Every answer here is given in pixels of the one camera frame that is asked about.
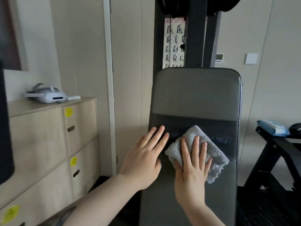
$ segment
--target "cabinet door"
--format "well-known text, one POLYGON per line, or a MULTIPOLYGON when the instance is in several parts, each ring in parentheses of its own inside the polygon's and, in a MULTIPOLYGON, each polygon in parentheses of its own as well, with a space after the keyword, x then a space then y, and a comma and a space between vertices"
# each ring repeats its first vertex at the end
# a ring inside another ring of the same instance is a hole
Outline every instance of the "cabinet door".
POLYGON ((96 100, 64 106, 69 156, 97 136, 96 100))
POLYGON ((70 158, 75 199, 84 196, 100 176, 98 138, 70 158))
POLYGON ((72 202, 67 161, 0 210, 1 225, 37 225, 72 202))
POLYGON ((15 173, 0 185, 0 208, 66 158, 62 108, 10 118, 15 173))

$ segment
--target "gray padded bench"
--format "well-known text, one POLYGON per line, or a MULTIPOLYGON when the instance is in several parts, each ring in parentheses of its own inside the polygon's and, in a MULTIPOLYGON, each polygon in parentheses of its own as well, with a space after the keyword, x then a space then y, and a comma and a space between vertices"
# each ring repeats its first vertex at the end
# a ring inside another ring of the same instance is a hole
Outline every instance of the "gray padded bench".
MULTIPOLYGON (((206 204, 227 226, 236 216, 240 103, 241 79, 231 69, 166 68, 154 79, 149 129, 165 126, 166 148, 198 125, 230 160, 214 183, 205 184, 206 204)), ((161 172, 142 192, 139 225, 190 225, 175 199, 175 169, 166 155, 159 157, 161 172)))

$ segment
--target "yellow sticker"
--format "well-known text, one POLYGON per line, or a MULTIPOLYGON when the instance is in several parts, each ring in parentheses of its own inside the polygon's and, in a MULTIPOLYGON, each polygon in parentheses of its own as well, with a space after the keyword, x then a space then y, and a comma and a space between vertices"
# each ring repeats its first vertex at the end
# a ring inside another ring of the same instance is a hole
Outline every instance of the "yellow sticker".
POLYGON ((75 166, 76 165, 76 163, 77 163, 77 157, 73 157, 72 159, 71 159, 71 161, 70 161, 70 166, 75 166))
POLYGON ((65 116, 66 117, 71 117, 72 115, 73 115, 73 109, 70 108, 70 107, 66 108, 66 110, 65 110, 65 116))
POLYGON ((2 218, 2 224, 7 224, 9 221, 13 220, 18 215, 19 208, 19 205, 12 205, 2 218))

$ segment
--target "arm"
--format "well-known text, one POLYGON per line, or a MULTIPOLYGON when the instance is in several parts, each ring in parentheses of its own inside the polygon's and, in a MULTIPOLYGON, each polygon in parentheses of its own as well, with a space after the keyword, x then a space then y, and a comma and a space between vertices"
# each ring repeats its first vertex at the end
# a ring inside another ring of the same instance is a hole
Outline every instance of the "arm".
POLYGON ((169 137, 166 133, 158 143, 163 131, 161 126, 153 136, 156 128, 152 128, 142 137, 127 154, 120 173, 80 201, 64 226, 108 225, 137 191, 150 186, 161 170, 158 155, 169 137))
POLYGON ((202 144, 202 151, 199 156, 199 140, 199 137, 194 139, 191 159, 185 138, 181 140, 183 169, 176 163, 175 196, 193 226, 224 226, 205 204, 205 181, 212 159, 205 163, 206 142, 202 144))

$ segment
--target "microfiber cloth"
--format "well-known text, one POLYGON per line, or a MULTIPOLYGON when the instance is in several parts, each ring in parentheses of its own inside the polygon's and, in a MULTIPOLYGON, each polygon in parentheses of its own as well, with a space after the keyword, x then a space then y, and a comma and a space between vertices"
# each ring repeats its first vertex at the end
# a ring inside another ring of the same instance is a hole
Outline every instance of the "microfiber cloth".
MULTIPOLYGON (((208 136, 206 136, 206 134, 196 125, 188 129, 187 132, 183 135, 183 137, 185 137, 186 139, 190 156, 195 136, 200 137, 200 153, 202 143, 207 142, 206 162, 209 158, 212 158, 212 164, 208 172, 207 182, 212 183, 221 173, 221 170, 224 168, 224 166, 229 163, 229 160, 225 156, 225 154, 211 141, 211 139, 208 136)), ((173 142, 167 148, 165 154, 168 156, 169 160, 172 162, 173 165, 175 161, 178 161, 180 166, 183 168, 181 139, 182 137, 179 137, 175 142, 173 142)))

